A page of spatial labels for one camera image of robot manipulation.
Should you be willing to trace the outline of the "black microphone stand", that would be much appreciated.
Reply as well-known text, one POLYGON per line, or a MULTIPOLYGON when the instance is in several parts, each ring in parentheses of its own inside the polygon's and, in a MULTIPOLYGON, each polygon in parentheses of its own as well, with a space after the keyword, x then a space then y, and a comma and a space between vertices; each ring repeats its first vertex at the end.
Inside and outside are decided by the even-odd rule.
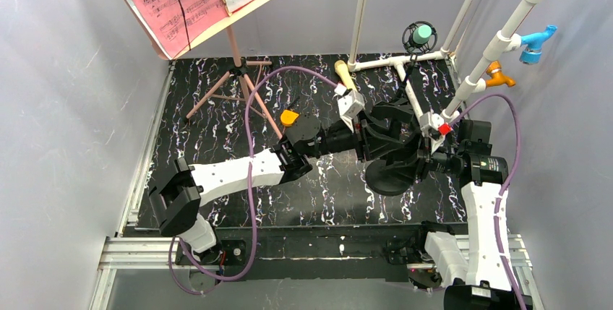
POLYGON ((367 186, 394 197, 411 187, 417 176, 419 150, 424 146, 418 119, 405 98, 376 103, 360 118, 367 186))

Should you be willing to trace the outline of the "cream yellow microphone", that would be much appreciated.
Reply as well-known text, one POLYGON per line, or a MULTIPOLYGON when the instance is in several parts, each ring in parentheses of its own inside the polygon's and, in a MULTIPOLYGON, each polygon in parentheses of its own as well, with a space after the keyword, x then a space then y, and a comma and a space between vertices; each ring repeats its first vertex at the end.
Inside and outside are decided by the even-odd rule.
POLYGON ((348 66, 347 63, 342 61, 342 60, 338 60, 334 63, 334 70, 335 73, 339 76, 340 81, 342 82, 342 84, 348 89, 348 90, 357 90, 355 82, 352 78, 352 76, 350 75, 350 72, 348 70, 348 66))

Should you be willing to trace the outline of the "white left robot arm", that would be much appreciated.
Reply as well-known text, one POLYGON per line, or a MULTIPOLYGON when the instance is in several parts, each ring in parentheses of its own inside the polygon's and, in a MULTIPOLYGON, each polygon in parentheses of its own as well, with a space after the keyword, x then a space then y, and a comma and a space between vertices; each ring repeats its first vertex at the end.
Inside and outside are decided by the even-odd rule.
POLYGON ((217 236, 200 214, 200 207, 225 195, 255 186, 276 186, 301 178, 312 170, 311 158, 354 150, 364 162, 382 162, 406 143, 400 138, 403 124, 416 125, 406 102, 380 102, 359 111, 346 125, 337 121, 325 128, 318 117, 298 115, 279 143, 261 152, 220 163, 189 164, 177 158, 166 177, 156 181, 148 198, 164 237, 180 237, 198 254, 213 248, 217 236))

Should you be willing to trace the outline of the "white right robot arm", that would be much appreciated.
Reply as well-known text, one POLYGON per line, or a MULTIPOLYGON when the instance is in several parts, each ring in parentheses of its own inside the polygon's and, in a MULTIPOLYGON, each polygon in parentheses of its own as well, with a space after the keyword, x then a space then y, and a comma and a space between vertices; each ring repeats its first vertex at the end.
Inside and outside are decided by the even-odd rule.
POLYGON ((491 124, 463 119, 449 153, 430 153, 413 142, 415 152, 401 160, 375 160, 366 184, 378 194, 399 195, 430 172, 457 178, 466 205, 468 251, 462 252, 449 224, 424 221, 408 238, 387 241, 391 264, 432 263, 433 283, 444 292, 444 309, 533 309, 510 261, 505 205, 514 170, 492 155, 491 124))

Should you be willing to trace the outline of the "right robot arm base mount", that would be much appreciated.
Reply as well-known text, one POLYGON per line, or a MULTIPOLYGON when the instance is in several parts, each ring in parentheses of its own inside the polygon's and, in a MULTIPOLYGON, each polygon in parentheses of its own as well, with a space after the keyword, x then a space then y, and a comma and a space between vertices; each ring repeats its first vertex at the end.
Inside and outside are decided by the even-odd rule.
POLYGON ((389 264, 407 267, 408 279, 417 288, 435 289, 441 286, 442 277, 433 260, 419 250, 407 246, 388 246, 385 253, 389 264))

